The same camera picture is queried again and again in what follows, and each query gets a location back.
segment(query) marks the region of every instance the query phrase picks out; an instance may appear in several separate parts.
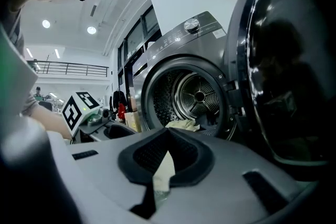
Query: white cloth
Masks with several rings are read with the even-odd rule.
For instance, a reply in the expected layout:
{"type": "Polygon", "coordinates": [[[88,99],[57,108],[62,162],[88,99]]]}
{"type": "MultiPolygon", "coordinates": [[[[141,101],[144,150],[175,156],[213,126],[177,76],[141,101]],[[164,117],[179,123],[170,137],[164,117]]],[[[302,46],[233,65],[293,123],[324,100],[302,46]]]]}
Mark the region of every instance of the white cloth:
{"type": "Polygon", "coordinates": [[[196,132],[200,129],[199,125],[195,126],[196,122],[195,120],[184,120],[184,121],[171,121],[166,125],[166,128],[179,128],[179,129],[184,129],[187,131],[192,131],[196,132]]]}

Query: recessed light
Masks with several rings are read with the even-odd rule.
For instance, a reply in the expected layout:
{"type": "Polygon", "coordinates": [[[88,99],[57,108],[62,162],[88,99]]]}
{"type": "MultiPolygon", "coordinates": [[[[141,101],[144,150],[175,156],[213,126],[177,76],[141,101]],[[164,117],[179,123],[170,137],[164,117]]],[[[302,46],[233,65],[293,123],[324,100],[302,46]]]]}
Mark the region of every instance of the recessed light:
{"type": "Polygon", "coordinates": [[[97,32],[97,30],[93,27],[93,26],[90,26],[90,27],[88,27],[88,33],[89,34],[95,34],[97,32]]]}
{"type": "Polygon", "coordinates": [[[30,50],[29,50],[28,48],[26,48],[26,50],[27,50],[29,56],[30,56],[30,57],[33,57],[33,55],[32,55],[32,53],[30,52],[30,50]]]}
{"type": "Polygon", "coordinates": [[[57,58],[59,59],[58,49],[55,49],[55,53],[56,53],[57,58]]]}
{"type": "Polygon", "coordinates": [[[42,25],[43,25],[44,28],[49,28],[50,27],[50,22],[48,20],[44,20],[42,22],[42,25]]]}

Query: front-loading washing machine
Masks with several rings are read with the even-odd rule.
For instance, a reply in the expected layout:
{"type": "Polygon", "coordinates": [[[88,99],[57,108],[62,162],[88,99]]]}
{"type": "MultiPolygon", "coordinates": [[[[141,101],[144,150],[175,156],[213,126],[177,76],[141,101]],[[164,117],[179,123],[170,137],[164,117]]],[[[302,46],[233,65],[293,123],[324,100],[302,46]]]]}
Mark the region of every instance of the front-loading washing machine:
{"type": "Polygon", "coordinates": [[[200,132],[230,139],[235,130],[220,70],[226,32],[209,12],[181,23],[133,65],[142,130],[195,120],[200,132]]]}
{"type": "Polygon", "coordinates": [[[227,35],[208,12],[177,26],[134,66],[143,126],[218,115],[211,135],[230,138],[235,122],[286,169],[323,167],[336,101],[326,1],[238,0],[227,35]]]}

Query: washing machine door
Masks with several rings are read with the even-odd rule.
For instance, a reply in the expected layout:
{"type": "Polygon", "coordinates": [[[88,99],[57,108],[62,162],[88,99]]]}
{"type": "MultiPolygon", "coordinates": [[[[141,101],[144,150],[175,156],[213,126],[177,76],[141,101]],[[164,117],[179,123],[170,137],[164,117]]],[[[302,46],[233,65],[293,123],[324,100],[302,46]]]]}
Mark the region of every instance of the washing machine door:
{"type": "Polygon", "coordinates": [[[232,112],[255,150],[260,136],[287,165],[329,158],[336,67],[327,16],[319,0],[238,0],[230,21],[223,69],[232,112]]]}

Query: railing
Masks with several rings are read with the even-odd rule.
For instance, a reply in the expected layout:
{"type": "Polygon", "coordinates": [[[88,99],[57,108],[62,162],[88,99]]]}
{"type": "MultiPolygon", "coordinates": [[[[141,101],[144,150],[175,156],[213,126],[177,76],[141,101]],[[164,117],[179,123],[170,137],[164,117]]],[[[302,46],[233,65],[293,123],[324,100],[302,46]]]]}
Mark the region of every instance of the railing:
{"type": "Polygon", "coordinates": [[[37,74],[107,77],[108,67],[71,62],[27,61],[37,74]]]}

